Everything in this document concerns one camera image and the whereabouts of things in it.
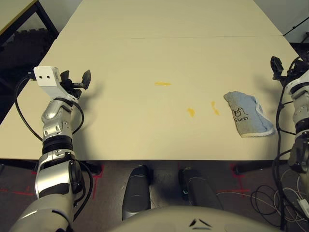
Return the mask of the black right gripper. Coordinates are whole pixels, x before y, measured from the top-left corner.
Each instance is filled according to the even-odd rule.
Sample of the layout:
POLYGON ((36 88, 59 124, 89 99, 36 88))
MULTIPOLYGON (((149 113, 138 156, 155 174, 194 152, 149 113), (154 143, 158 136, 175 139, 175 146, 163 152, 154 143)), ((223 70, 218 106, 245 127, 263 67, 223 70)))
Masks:
MULTIPOLYGON (((273 77, 272 77, 273 80, 280 81, 281 83, 289 83, 293 80, 292 70, 288 70, 285 76, 282 75, 283 66, 281 60, 278 57, 276 56, 271 57, 270 66, 273 70, 273 77)), ((303 60, 297 59, 295 61, 294 72, 295 73, 305 72, 305 62, 303 60)))

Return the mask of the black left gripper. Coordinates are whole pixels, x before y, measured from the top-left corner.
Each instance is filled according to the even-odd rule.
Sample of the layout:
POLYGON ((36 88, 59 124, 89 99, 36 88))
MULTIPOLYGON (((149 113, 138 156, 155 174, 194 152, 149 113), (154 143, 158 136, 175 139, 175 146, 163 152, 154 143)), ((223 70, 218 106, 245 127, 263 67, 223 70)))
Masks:
POLYGON ((82 91, 81 89, 88 89, 90 82, 91 82, 91 71, 87 70, 84 72, 82 76, 82 82, 81 83, 73 83, 69 79, 69 70, 66 70, 60 74, 61 82, 60 85, 65 89, 65 91, 74 96, 76 99, 79 99, 82 91))

